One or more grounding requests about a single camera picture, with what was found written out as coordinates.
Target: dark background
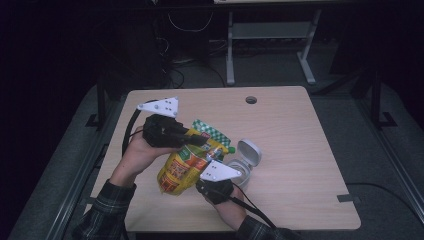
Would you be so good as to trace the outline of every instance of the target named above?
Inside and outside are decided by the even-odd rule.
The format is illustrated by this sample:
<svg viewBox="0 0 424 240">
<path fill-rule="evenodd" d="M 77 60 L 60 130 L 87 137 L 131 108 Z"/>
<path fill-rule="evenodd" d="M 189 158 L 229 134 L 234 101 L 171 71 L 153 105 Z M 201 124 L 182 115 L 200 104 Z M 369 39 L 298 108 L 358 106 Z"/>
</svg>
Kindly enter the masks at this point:
<svg viewBox="0 0 424 240">
<path fill-rule="evenodd" d="M 81 9 L 84 3 L 79 1 L 0 3 L 1 239 L 9 235 L 80 101 L 105 75 L 108 61 L 116 61 L 98 41 L 104 46 L 118 45 L 110 50 L 135 70 L 113 71 L 115 75 L 108 84 L 116 88 L 107 89 L 112 96 L 119 97 L 134 88 L 160 88 L 166 78 L 157 68 L 166 66 L 163 59 L 152 57 L 146 61 L 131 54 L 134 48 L 143 52 L 147 45 L 155 45 L 149 37 L 154 30 L 147 20 L 151 16 L 125 13 L 111 18 Z M 398 92 L 410 114 L 424 127 L 422 13 L 422 6 L 414 1 L 403 1 L 396 7 L 327 9 L 316 39 L 340 41 L 334 72 L 349 73 L 361 65 L 377 69 L 383 82 Z M 225 27 L 226 21 L 217 14 L 210 26 L 211 34 L 221 34 L 219 26 L 224 22 Z M 143 24 L 122 27 L 131 22 Z M 137 34 L 146 46 L 131 45 Z M 164 34 L 184 43 L 182 48 L 198 48 L 193 53 L 196 57 L 205 56 L 199 43 L 210 36 L 202 35 L 202 41 L 190 42 L 189 35 L 176 36 L 170 31 Z M 140 78 L 141 84 L 133 85 L 132 79 Z"/>
</svg>

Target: plaid sleeve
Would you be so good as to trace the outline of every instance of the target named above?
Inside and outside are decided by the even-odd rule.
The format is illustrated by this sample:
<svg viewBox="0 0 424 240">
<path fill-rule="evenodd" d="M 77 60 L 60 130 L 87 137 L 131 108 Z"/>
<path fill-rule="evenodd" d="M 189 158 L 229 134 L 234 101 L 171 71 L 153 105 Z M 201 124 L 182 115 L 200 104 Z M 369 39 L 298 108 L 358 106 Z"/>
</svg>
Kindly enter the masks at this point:
<svg viewBox="0 0 424 240">
<path fill-rule="evenodd" d="M 74 229 L 74 239 L 120 239 L 136 185 L 118 187 L 106 181 L 91 209 Z"/>
<path fill-rule="evenodd" d="M 243 240 L 301 240 L 297 233 L 286 228 L 272 230 L 267 225 L 247 216 L 237 231 L 237 238 Z"/>
</svg>

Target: clear plastic container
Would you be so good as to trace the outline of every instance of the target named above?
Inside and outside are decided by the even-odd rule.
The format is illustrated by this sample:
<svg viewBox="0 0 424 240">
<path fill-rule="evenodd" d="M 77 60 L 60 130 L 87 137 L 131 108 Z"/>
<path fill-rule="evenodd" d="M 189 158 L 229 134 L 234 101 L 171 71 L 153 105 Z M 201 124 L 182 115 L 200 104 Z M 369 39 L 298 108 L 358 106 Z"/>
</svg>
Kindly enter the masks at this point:
<svg viewBox="0 0 424 240">
<path fill-rule="evenodd" d="M 240 177 L 231 179 L 233 183 L 245 189 L 250 179 L 253 167 L 258 166 L 262 158 L 261 150 L 249 139 L 242 139 L 237 144 L 240 159 L 228 161 L 227 166 L 241 172 Z"/>
</svg>

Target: container lid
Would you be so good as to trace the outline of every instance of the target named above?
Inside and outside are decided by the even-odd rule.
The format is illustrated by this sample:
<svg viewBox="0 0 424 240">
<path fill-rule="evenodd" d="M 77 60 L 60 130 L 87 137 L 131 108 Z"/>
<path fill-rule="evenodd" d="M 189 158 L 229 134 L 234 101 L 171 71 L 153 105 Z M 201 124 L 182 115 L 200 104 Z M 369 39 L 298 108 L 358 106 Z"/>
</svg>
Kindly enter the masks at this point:
<svg viewBox="0 0 424 240">
<path fill-rule="evenodd" d="M 256 167 L 262 158 L 261 150 L 249 139 L 242 139 L 237 144 L 237 151 L 249 165 Z"/>
</svg>

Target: snack bag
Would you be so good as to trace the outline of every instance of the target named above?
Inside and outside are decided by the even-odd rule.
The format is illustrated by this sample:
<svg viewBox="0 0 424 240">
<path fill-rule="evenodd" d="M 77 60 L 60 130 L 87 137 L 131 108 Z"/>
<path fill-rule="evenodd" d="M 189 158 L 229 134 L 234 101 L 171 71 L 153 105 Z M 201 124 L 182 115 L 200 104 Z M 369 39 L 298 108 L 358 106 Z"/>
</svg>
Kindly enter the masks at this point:
<svg viewBox="0 0 424 240">
<path fill-rule="evenodd" d="M 200 174 L 212 159 L 222 162 L 229 151 L 234 152 L 234 148 L 230 148 L 230 139 L 198 119 L 186 133 L 193 134 L 209 139 L 203 146 L 185 145 L 169 156 L 157 176 L 161 192 L 180 195 L 199 180 Z"/>
</svg>

